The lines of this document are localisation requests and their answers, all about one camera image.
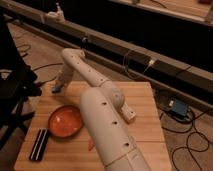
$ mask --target bowl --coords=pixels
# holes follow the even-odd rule
[[[83,127],[80,110],[72,105],[57,108],[48,121],[49,131],[60,138],[72,136]]]

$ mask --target wooden table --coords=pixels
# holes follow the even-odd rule
[[[198,0],[155,0],[167,7],[167,9],[183,14],[190,14],[205,18],[210,9],[210,5],[198,3]],[[162,7],[158,3],[150,0],[140,0],[141,4]]]
[[[127,103],[136,111],[136,121],[127,125],[153,171],[171,170],[171,164],[148,82],[115,82],[124,92]],[[88,88],[85,82],[72,82],[59,94],[52,94],[53,83],[46,84],[28,133],[25,137],[15,171],[104,171],[95,148],[88,151],[90,136],[84,127],[73,138],[50,137],[41,162],[28,160],[38,130],[47,128],[50,114],[62,105],[78,105],[79,95]]]

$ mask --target black chair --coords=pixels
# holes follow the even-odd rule
[[[6,75],[2,73],[5,70],[9,71]],[[0,138],[0,150],[16,128],[27,132],[24,121],[31,119],[34,112],[22,114],[22,108],[28,97],[41,95],[36,79],[21,58],[0,8],[0,131],[8,126]]]

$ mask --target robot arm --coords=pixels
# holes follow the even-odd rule
[[[110,98],[115,109],[123,114],[125,121],[128,123],[132,122],[136,114],[125,102],[121,89],[109,78],[86,64],[83,61],[84,57],[84,51],[81,49],[67,48],[62,51],[64,63],[52,92],[60,91],[64,84],[68,84],[72,80],[74,71],[77,71],[91,87],[103,88],[105,95]]]
[[[97,152],[106,171],[149,171],[142,153],[118,116],[124,111],[132,117],[122,91],[107,77],[87,65],[82,59],[84,51],[64,49],[64,65],[56,80],[53,92],[60,91],[72,80],[74,70],[90,84],[80,98],[80,110]]]

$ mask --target electrical cable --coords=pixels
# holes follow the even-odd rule
[[[192,130],[192,128],[195,130],[195,131],[193,131],[193,132],[190,132],[189,133],[189,135],[187,136],[187,139],[186,139],[186,146],[181,146],[181,147],[178,147],[178,148],[176,148],[176,149],[174,149],[173,150],[173,152],[172,152],[172,155],[171,155],[171,158],[172,158],[172,163],[173,163],[173,166],[175,167],[175,169],[176,170],[180,170],[178,167],[177,167],[177,165],[176,165],[176,163],[175,163],[175,154],[176,154],[176,152],[177,151],[180,151],[180,150],[182,150],[182,149],[185,149],[185,150],[187,150],[188,151],[188,153],[190,154],[190,156],[191,156],[191,158],[193,159],[193,161],[196,163],[196,165],[198,166],[198,168],[201,170],[201,171],[203,171],[203,168],[202,168],[202,166],[200,165],[200,163],[197,161],[197,159],[196,159],[196,157],[194,156],[194,154],[192,153],[192,152],[199,152],[199,153],[201,153],[201,152],[206,152],[209,148],[210,148],[210,145],[212,145],[213,146],[213,142],[211,142],[207,137],[206,137],[206,135],[204,135],[203,133],[201,133],[200,131],[198,131],[198,129],[196,128],[196,120],[197,119],[199,119],[201,116],[203,116],[204,114],[206,114],[206,113],[208,113],[209,111],[211,111],[211,110],[213,110],[213,108],[210,108],[210,109],[208,109],[208,110],[206,110],[206,111],[204,111],[204,112],[202,112],[202,113],[200,113],[200,114],[198,114],[196,117],[195,117],[195,112],[192,110],[192,109],[190,109],[189,111],[191,112],[191,114],[192,114],[192,119],[191,119],[191,122],[189,122],[189,124],[191,124],[191,126],[190,126],[190,128],[188,129],[188,130],[186,130],[186,131],[183,131],[183,132],[180,132],[180,131],[176,131],[176,130],[171,130],[171,129],[168,129],[168,128],[166,128],[165,130],[167,130],[167,131],[170,131],[170,132],[172,132],[172,133],[187,133],[187,132],[189,132],[189,131],[191,131]],[[165,115],[165,112],[162,112],[161,113],[161,115],[160,115],[160,119],[162,119],[162,117]],[[203,149],[196,149],[196,148],[193,148],[193,147],[191,147],[191,145],[190,145],[190,139],[194,136],[194,135],[199,135],[205,142],[206,142],[206,146],[203,148]]]
[[[180,122],[179,120],[176,120],[174,117],[171,117],[170,115],[168,115],[165,111],[163,111],[160,115],[160,120],[163,118],[164,114],[166,114],[167,116],[169,116],[171,119],[175,120],[176,122],[180,123],[180,124],[191,124],[190,127],[184,131],[176,131],[176,130],[173,130],[173,129],[170,129],[170,128],[167,128],[167,127],[164,127],[162,126],[162,129],[166,130],[166,131],[169,131],[169,132],[172,132],[172,133],[177,133],[177,134],[185,134],[189,131],[192,130],[193,128],[193,120],[192,122],[187,122],[187,123],[183,123],[183,122]]]
[[[164,4],[161,3],[161,2],[158,2],[158,1],[156,1],[156,0],[150,0],[150,1],[153,2],[153,3],[156,3],[156,4],[158,4],[158,5],[160,5],[161,7],[165,8],[165,9],[167,9],[167,6],[164,5]]]
[[[50,66],[55,66],[55,65],[62,65],[62,63],[53,63],[53,64],[47,64],[47,65],[43,65],[37,68],[34,68],[33,71],[38,71],[40,69],[46,68],[46,67],[50,67]]]
[[[62,65],[62,63],[53,63],[53,64],[43,65],[43,66],[40,66],[40,67],[37,67],[37,68],[32,69],[32,71],[35,72],[35,71],[38,71],[38,70],[40,70],[40,69],[44,69],[44,68],[46,68],[46,67],[57,66],[57,65]],[[57,77],[57,76],[55,76],[55,77],[53,77],[53,78],[51,78],[51,79],[49,79],[49,80],[46,80],[46,81],[40,81],[40,82],[37,83],[37,85],[38,85],[39,87],[41,87],[41,86],[43,86],[45,83],[55,80],[56,77]]]
[[[137,50],[137,49],[141,49],[141,47],[139,47],[139,48],[135,48],[135,49],[129,49],[128,51],[127,51],[127,53],[124,55],[124,57],[123,57],[123,67],[124,67],[124,71],[125,71],[125,73],[127,74],[127,76],[130,78],[130,79],[132,79],[132,80],[137,80],[137,79],[139,79],[141,76],[140,75],[138,75],[138,76],[133,76],[132,74],[130,74],[130,72],[129,72],[129,65],[130,65],[130,58],[128,58],[128,56],[129,56],[129,54],[132,52],[132,51],[134,51],[134,50]],[[155,63],[155,60],[153,60],[153,59],[151,59],[150,61],[149,61],[149,64],[146,66],[146,68],[144,69],[144,71],[142,72],[142,74],[145,74],[145,72],[153,65]]]

